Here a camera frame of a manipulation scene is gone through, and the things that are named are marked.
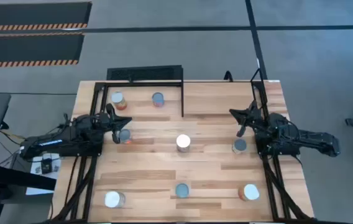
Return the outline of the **black hazard stripe floor mat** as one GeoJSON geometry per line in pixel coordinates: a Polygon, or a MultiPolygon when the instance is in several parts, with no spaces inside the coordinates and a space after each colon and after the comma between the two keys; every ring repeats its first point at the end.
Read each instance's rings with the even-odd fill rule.
{"type": "Polygon", "coordinates": [[[0,67],[76,65],[82,33],[0,35],[0,67]]]}
{"type": "Polygon", "coordinates": [[[0,30],[85,28],[92,5],[92,2],[0,4],[0,30]]]}

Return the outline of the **tall corn label can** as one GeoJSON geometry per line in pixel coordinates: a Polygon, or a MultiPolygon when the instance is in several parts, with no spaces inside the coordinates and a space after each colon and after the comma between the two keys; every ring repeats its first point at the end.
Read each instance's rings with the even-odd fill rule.
{"type": "Polygon", "coordinates": [[[127,102],[120,91],[111,94],[111,101],[117,110],[124,110],[127,108],[127,102]]]}
{"type": "Polygon", "coordinates": [[[253,201],[260,197],[260,192],[254,184],[247,184],[239,187],[238,196],[243,201],[253,201]]]}

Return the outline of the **black mesh panel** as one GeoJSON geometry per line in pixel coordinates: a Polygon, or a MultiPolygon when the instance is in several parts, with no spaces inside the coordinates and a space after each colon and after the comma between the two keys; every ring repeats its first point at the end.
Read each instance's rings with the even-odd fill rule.
{"type": "Polygon", "coordinates": [[[181,80],[183,67],[181,65],[163,65],[149,67],[109,68],[106,80],[181,80]]]}

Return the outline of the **small black device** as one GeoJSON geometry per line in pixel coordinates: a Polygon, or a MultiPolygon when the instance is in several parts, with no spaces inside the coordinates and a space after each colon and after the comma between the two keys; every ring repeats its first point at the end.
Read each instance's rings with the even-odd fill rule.
{"type": "Polygon", "coordinates": [[[42,159],[40,162],[40,167],[42,174],[49,174],[52,172],[52,160],[51,159],[42,159]]]}

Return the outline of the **short carrot print can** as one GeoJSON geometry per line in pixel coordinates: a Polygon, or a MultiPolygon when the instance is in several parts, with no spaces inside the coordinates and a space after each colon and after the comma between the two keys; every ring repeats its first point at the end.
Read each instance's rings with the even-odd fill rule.
{"type": "Polygon", "coordinates": [[[178,198],[187,198],[190,194],[190,188],[185,183],[177,184],[175,187],[175,195],[178,198]]]}

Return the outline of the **short red teal label can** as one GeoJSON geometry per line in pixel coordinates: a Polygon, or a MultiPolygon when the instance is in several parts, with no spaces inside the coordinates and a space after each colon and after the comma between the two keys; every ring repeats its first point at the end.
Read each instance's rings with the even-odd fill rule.
{"type": "Polygon", "coordinates": [[[155,92],[152,95],[152,103],[155,107],[162,107],[164,105],[164,97],[161,92],[155,92]]]}

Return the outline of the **white paper sheet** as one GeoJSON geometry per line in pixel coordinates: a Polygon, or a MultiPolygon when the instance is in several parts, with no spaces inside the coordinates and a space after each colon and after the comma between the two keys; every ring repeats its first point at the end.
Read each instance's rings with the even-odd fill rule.
{"type": "Polygon", "coordinates": [[[50,153],[44,154],[39,157],[34,157],[31,162],[30,173],[37,174],[44,177],[49,177],[52,179],[57,179],[59,170],[61,168],[62,161],[60,160],[60,156],[58,154],[50,153]],[[52,172],[49,174],[42,174],[40,162],[42,159],[51,159],[52,160],[52,172]]]}

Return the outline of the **short orange label can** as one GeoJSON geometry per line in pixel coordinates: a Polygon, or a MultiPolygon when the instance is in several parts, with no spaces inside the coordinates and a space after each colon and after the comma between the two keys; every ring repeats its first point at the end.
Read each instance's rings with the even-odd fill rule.
{"type": "Polygon", "coordinates": [[[130,144],[132,142],[131,132],[128,129],[122,129],[119,132],[119,140],[121,144],[130,144]]]}

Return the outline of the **short green peas label can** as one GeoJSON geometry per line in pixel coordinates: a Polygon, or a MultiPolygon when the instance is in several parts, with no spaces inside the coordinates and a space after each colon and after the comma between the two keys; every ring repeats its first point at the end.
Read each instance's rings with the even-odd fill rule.
{"type": "Polygon", "coordinates": [[[236,139],[232,145],[232,151],[235,154],[241,154],[247,149],[247,143],[244,139],[236,139]]]}

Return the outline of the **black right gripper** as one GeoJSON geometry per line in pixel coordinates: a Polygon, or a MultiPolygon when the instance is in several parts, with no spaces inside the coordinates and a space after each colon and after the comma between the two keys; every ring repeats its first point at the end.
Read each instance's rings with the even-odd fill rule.
{"type": "Polygon", "coordinates": [[[253,100],[248,108],[244,110],[230,109],[230,114],[236,119],[240,130],[236,136],[242,137],[246,131],[246,121],[248,118],[248,125],[252,129],[265,131],[268,129],[267,120],[262,116],[262,112],[257,108],[257,102],[253,100]]]}

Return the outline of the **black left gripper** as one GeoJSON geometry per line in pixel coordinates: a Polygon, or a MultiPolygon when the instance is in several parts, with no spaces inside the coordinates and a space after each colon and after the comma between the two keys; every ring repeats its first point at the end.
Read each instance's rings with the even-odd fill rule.
{"type": "Polygon", "coordinates": [[[118,116],[116,110],[111,103],[106,105],[106,112],[100,112],[96,115],[96,129],[104,132],[112,132],[112,140],[116,144],[121,144],[119,140],[119,132],[132,121],[131,117],[118,116]]]}

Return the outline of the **tall peaches label can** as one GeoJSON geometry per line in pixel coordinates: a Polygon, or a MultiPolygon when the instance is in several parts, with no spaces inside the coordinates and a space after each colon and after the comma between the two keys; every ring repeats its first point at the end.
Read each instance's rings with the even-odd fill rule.
{"type": "Polygon", "coordinates": [[[124,206],[125,201],[125,195],[116,191],[107,192],[104,198],[104,204],[109,208],[121,208],[124,206]]]}
{"type": "Polygon", "coordinates": [[[176,148],[179,152],[188,152],[190,150],[191,139],[185,134],[181,134],[176,138],[176,148]]]}

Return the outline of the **black aluminium table frame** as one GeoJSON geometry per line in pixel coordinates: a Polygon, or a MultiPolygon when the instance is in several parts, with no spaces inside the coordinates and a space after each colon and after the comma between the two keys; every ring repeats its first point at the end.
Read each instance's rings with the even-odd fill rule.
{"type": "Polygon", "coordinates": [[[243,110],[257,100],[262,116],[288,114],[280,82],[271,80],[84,81],[73,115],[105,110],[120,91],[127,108],[119,116],[132,121],[130,144],[104,136],[99,156],[63,158],[53,194],[54,216],[46,224],[293,222],[313,215],[303,169],[286,155],[260,156],[252,128],[237,137],[230,109],[243,110]],[[164,105],[152,95],[161,92],[164,105]],[[179,152],[176,139],[190,137],[190,150],[179,152]],[[244,139],[247,149],[232,151],[244,139]],[[177,184],[190,188],[175,195],[177,184]],[[239,187],[254,184],[260,197],[243,201],[239,187]],[[121,192],[121,208],[104,204],[105,194],[121,192]]]}

